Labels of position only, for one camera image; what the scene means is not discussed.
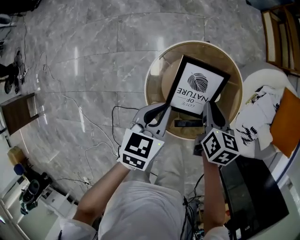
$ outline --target orange cushion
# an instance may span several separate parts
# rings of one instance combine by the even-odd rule
[[[288,158],[300,139],[300,99],[285,88],[270,128],[276,147]]]

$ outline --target black picture frame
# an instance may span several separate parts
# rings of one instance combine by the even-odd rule
[[[170,89],[169,95],[167,97],[166,103],[167,104],[171,103],[171,100],[172,100],[172,98],[174,96],[174,93],[175,93],[175,91],[177,89],[177,86],[178,86],[178,84],[180,82],[182,73],[183,73],[183,71],[184,71],[187,63],[190,63],[190,64],[193,64],[195,66],[204,68],[204,69],[206,69],[208,71],[211,71],[211,72],[213,72],[213,73],[215,73],[215,74],[223,77],[223,80],[222,80],[221,84],[219,85],[217,91],[215,92],[215,94],[212,96],[212,98],[210,100],[210,101],[215,101],[217,99],[217,97],[219,96],[219,94],[221,93],[221,91],[223,90],[223,88],[225,87],[226,83],[228,82],[228,80],[230,78],[230,75],[228,73],[223,72],[220,69],[217,69],[216,67],[213,67],[213,66],[211,66],[211,65],[209,65],[209,64],[207,64],[205,62],[202,62],[202,61],[200,61],[198,59],[194,59],[194,58],[188,57],[186,55],[183,55],[182,58],[181,58],[181,62],[180,62],[180,65],[178,67],[178,70],[177,70],[174,82],[172,84],[172,87]],[[189,112],[189,111],[186,111],[186,110],[174,107],[174,106],[171,106],[171,108],[175,112],[184,113],[184,114],[187,114],[189,116],[193,116],[193,117],[200,118],[200,119],[202,118],[202,113],[199,115],[197,113]]]

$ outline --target marble floor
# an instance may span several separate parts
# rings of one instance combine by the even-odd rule
[[[261,14],[245,0],[42,0],[33,12],[15,20],[0,63],[11,63],[21,47],[30,68],[22,94],[35,92],[33,110],[45,115],[13,134],[11,141],[53,179],[86,177],[95,183],[113,166],[116,157],[108,146],[85,150],[100,142],[112,145],[98,127],[112,139],[114,125],[121,142],[136,111],[115,109],[112,123],[112,109],[145,106],[146,73],[166,47],[205,40],[223,48],[239,67],[265,59]],[[47,67],[43,71],[45,63],[59,82]],[[158,173],[166,158],[184,156],[188,193],[203,172],[202,160],[192,156],[193,142],[168,134],[166,138],[152,171]],[[76,181],[56,184],[64,191],[72,189],[77,200],[87,190]],[[197,191],[203,192],[203,181]]]

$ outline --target round wooden table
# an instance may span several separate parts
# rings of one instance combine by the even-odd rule
[[[172,45],[154,60],[145,81],[146,103],[165,102],[175,79],[182,55],[190,56],[218,68],[231,77],[217,98],[217,105],[231,122],[239,111],[242,100],[242,77],[232,58],[219,47],[203,41],[186,41]],[[198,118],[171,111],[166,131],[175,137],[194,140],[203,127],[175,127],[174,120]]]

